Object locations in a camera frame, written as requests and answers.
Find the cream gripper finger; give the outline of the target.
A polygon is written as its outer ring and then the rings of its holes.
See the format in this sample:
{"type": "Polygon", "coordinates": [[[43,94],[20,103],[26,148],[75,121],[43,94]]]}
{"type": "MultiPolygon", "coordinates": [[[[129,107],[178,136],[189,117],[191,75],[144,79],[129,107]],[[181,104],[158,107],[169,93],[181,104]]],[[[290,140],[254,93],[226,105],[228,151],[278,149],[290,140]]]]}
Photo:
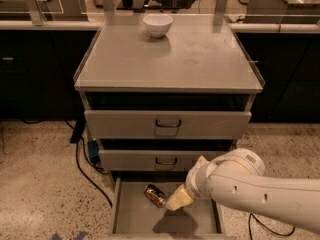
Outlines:
{"type": "Polygon", "coordinates": [[[200,156],[197,160],[197,166],[201,167],[201,166],[206,166],[209,164],[209,161],[204,157],[204,156],[200,156]]]}
{"type": "Polygon", "coordinates": [[[194,202],[194,197],[188,192],[184,184],[180,185],[166,202],[166,208],[176,211],[194,202]]]}

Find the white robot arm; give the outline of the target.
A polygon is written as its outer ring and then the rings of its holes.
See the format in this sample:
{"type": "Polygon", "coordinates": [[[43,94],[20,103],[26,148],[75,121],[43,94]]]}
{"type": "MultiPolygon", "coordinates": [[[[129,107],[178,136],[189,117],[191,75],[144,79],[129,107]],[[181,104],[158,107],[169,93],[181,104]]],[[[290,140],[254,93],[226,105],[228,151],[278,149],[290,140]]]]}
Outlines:
{"type": "Polygon", "coordinates": [[[320,233],[320,180],[267,177],[265,170],[262,159],[244,148],[211,161],[199,157],[166,207],[175,211],[197,199],[212,199],[225,207],[320,233]]]}

